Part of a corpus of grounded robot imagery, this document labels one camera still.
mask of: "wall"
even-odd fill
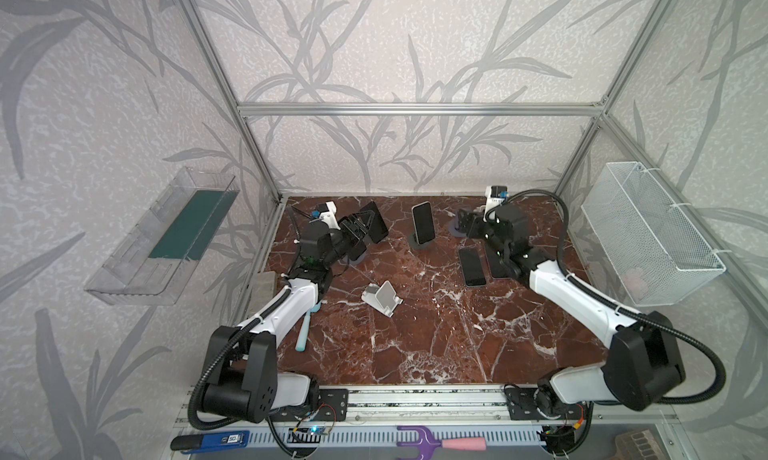
[[[680,0],[610,115],[699,210],[757,282],[768,285],[766,123],[768,0]],[[569,184],[581,205],[605,161],[626,159],[601,135]],[[592,278],[620,291],[610,264],[579,217],[571,234]],[[678,329],[712,347],[728,371],[713,400],[675,407],[703,460],[764,458],[768,449],[768,336],[719,278],[659,308]],[[688,381],[675,394],[711,383],[708,361],[683,345]]]
[[[241,102],[596,102],[653,3],[196,1]],[[552,185],[587,119],[487,121],[250,118],[281,188],[313,193]]]
[[[158,458],[274,209],[171,0],[0,0],[0,457]],[[241,192],[172,307],[88,277],[178,169]]]

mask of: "teal tool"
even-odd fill
[[[299,339],[296,340],[296,351],[303,352],[306,348],[306,337],[310,334],[310,315],[320,310],[320,303],[307,310],[304,315],[304,322],[301,324],[301,330],[299,330]]]

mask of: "white wire mesh basket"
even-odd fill
[[[606,163],[581,206],[637,306],[673,305],[725,271],[653,173]]]

